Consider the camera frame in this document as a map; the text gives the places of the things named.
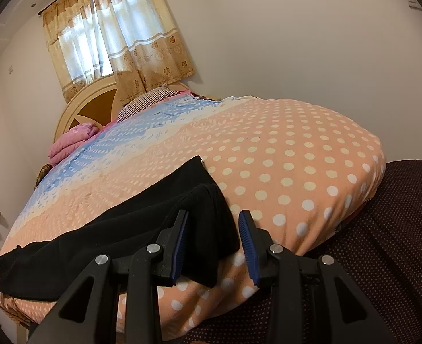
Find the black pants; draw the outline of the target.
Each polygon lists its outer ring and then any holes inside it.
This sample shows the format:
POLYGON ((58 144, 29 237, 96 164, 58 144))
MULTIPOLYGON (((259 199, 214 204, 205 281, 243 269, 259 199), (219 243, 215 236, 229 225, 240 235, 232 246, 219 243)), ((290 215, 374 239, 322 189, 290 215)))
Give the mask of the black pants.
POLYGON ((98 255, 134 254, 172 227, 180 210, 188 213, 180 275, 215 287, 219 264, 239 250, 240 240, 223 193, 195 156, 83 227, 0 255, 0 293, 56 301, 98 255))

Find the brown patterned bag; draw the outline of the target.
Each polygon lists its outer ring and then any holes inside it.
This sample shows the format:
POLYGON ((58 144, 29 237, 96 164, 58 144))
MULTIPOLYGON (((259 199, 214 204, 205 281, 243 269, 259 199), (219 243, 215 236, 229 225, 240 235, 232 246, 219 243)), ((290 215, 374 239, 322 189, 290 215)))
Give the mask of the brown patterned bag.
POLYGON ((36 189, 40 185, 40 182, 45 178, 46 175, 48 175, 48 172, 50 172, 50 170, 52 169, 53 169, 53 165, 50 165, 50 164, 45 164, 40 168, 40 171, 37 175, 34 189, 36 189))

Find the polka dot bed cover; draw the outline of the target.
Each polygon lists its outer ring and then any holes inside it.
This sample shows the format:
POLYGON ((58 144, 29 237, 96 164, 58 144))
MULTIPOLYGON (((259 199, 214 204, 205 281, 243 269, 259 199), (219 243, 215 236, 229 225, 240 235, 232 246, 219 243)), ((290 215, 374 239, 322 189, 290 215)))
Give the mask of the polka dot bed cover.
POLYGON ((195 156, 233 215, 249 210, 298 255, 375 194, 386 165, 377 136, 322 106, 176 95, 109 127, 53 168, 2 251, 79 228, 195 156))

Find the folded pink blanket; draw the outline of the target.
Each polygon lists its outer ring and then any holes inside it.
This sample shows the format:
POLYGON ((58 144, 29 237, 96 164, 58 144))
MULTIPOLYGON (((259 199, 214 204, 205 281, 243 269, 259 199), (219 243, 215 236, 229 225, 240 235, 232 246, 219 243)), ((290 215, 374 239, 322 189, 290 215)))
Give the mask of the folded pink blanket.
POLYGON ((48 158, 51 165, 57 165, 100 131, 94 123, 84 123, 63 133, 50 147, 48 158))

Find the cream wooden headboard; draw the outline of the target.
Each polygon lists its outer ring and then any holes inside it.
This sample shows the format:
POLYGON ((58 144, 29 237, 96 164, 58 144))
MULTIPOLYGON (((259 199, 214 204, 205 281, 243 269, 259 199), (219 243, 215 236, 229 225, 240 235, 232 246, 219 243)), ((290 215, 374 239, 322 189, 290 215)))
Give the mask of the cream wooden headboard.
POLYGON ((118 118, 123 104, 113 75, 104 76, 81 89, 67 104, 54 140, 78 124, 94 123, 99 129, 118 118))

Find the striped pillow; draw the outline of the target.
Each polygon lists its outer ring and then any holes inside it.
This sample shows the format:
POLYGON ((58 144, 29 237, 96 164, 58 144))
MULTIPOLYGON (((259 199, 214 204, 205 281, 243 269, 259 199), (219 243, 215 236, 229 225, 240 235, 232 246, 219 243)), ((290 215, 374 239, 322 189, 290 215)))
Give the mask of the striped pillow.
POLYGON ((136 97, 131 102, 127 103, 120 110, 117 122, 120 123, 121 121, 126 120, 129 117, 134 116, 135 114, 147 110, 151 106, 155 106, 156 103, 160 103, 165 99, 178 94, 178 91, 163 86, 146 92, 136 97))

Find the beige curtain behind headboard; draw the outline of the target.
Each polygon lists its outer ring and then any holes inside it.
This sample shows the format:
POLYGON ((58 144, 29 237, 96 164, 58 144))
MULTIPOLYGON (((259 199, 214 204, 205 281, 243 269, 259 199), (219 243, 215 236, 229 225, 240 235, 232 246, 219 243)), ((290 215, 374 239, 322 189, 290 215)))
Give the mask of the beige curtain behind headboard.
POLYGON ((107 75, 127 104, 195 73, 165 0, 57 0, 41 17, 66 102, 107 75))

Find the white wall switch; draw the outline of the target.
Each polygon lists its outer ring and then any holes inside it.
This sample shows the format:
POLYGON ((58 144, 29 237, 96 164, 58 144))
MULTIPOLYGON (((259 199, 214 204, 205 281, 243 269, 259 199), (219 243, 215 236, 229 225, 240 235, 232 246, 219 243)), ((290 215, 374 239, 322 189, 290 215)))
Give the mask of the white wall switch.
POLYGON ((422 12, 422 7, 416 0, 408 0, 408 3, 411 9, 419 10, 422 12))

